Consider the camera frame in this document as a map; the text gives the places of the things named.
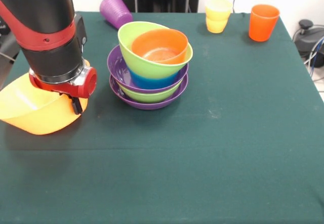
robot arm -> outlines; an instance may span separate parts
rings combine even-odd
[[[67,94],[72,101],[92,94],[97,72],[82,58],[87,37],[72,0],[0,0],[0,17],[30,65],[34,86]]]

plastic cup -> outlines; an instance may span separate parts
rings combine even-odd
[[[271,5],[260,4],[252,7],[249,37],[258,42],[270,39],[279,15],[279,10]]]
[[[123,0],[103,0],[99,10],[101,15],[117,29],[133,21],[133,16]]]
[[[132,51],[149,61],[180,64],[185,60],[187,47],[188,38],[184,33],[161,28],[138,36],[132,44]]]
[[[224,31],[232,12],[233,3],[230,0],[208,0],[206,9],[206,25],[211,33]]]

plastic bowl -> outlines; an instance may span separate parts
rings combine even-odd
[[[138,103],[134,101],[133,99],[129,98],[118,86],[116,80],[110,76],[109,79],[109,84],[114,92],[122,101],[127,103],[128,105],[137,108],[137,109],[142,109],[142,110],[156,110],[156,109],[161,109],[166,107],[167,105],[171,104],[173,101],[175,101],[177,98],[179,98],[183,92],[186,90],[188,86],[188,74],[185,75],[183,78],[182,82],[180,83],[180,86],[178,89],[172,94],[169,98],[165,99],[164,101],[160,103],[155,103],[155,104],[143,104],[143,103]]]
[[[186,64],[179,72],[170,77],[162,79],[148,79],[129,70],[125,60],[123,59],[119,46],[114,47],[110,51],[107,58],[107,66],[110,74],[119,84],[129,90],[143,94],[159,93],[174,87],[184,78],[189,68],[188,64]]]
[[[175,29],[160,28],[138,36],[132,51],[149,61],[162,64],[181,64],[188,47],[186,35]]]
[[[85,110],[88,99],[81,99]],[[78,119],[67,95],[35,88],[28,73],[0,91],[0,119],[34,135],[61,130]]]
[[[138,36],[159,28],[167,27],[157,23],[141,21],[124,24],[118,30],[118,41],[123,58],[125,59],[128,68],[139,76],[149,79],[160,79],[172,76],[184,67],[192,58],[193,52],[190,43],[188,43],[187,49],[190,54],[187,59],[181,64],[175,65],[149,61],[132,52],[132,43]]]
[[[156,93],[156,94],[142,94],[142,93],[134,92],[132,90],[129,90],[129,89],[123,87],[118,82],[117,83],[118,83],[120,89],[123,90],[123,92],[131,99],[134,99],[135,101],[140,102],[140,103],[151,104],[151,103],[159,103],[159,102],[167,99],[168,97],[170,97],[177,90],[177,88],[179,87],[181,82],[182,82],[182,80],[180,82],[178,82],[178,84],[176,84],[174,87],[172,87],[164,92],[160,92],[160,93]]]

yellow bowl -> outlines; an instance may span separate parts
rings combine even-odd
[[[85,110],[88,99],[81,99]],[[35,88],[28,73],[0,91],[0,120],[34,135],[58,131],[76,119],[67,95]]]

table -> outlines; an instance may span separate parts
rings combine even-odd
[[[249,39],[249,14],[211,34],[204,14],[134,14],[183,31],[189,86],[141,111],[110,90],[117,31],[81,13],[98,86],[48,136],[0,123],[2,223],[322,223],[324,106],[281,20]],[[25,73],[22,55],[9,80]]]

